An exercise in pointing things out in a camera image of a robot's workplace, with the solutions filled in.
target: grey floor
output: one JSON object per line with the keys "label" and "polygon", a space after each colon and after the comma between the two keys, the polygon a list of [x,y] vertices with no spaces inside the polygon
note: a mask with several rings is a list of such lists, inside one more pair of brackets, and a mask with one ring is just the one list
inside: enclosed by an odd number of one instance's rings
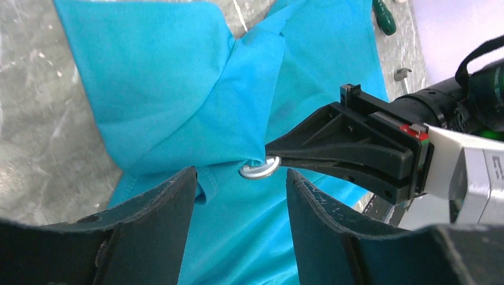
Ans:
{"label": "grey floor", "polygon": [[[240,37],[274,1],[214,2]],[[412,4],[385,2],[398,31],[386,37],[376,29],[376,40],[392,100],[404,93],[393,80],[398,68],[413,69],[411,91],[429,81]],[[120,175],[93,122],[52,2],[1,1],[0,217],[27,224],[76,221],[105,207]]]}

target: metal grommet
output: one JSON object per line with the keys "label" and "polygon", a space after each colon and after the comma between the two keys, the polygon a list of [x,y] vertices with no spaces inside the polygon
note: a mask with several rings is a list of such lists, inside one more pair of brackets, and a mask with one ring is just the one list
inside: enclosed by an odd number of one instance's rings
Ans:
{"label": "metal grommet", "polygon": [[273,174],[280,167],[279,156],[266,156],[266,162],[261,166],[245,165],[240,169],[240,175],[249,180],[263,179]]}

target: turquoise fabric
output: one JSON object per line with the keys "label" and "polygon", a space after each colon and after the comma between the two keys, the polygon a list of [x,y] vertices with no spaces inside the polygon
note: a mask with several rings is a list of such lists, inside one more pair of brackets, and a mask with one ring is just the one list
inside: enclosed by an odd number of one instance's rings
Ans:
{"label": "turquoise fabric", "polygon": [[[346,83],[386,100],[371,0],[278,0],[235,40],[206,2],[55,0],[106,149],[124,171],[110,207],[194,165],[199,191],[179,283],[297,284],[286,169],[239,168]],[[365,190],[302,174],[353,205]]]}

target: screwdriver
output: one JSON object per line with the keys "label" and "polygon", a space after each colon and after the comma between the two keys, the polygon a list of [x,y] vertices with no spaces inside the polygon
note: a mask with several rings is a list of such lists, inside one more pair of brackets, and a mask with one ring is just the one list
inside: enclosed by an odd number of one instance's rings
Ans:
{"label": "screwdriver", "polygon": [[397,30],[395,20],[383,0],[373,0],[373,10],[380,30],[387,36],[394,34]]}

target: white wall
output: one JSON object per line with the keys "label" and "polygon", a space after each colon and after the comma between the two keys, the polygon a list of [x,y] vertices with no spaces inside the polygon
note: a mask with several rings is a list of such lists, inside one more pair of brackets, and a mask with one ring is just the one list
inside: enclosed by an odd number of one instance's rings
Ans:
{"label": "white wall", "polygon": [[[432,84],[453,77],[460,62],[486,40],[504,34],[504,0],[413,0]],[[504,58],[504,48],[469,64],[474,72]]]}

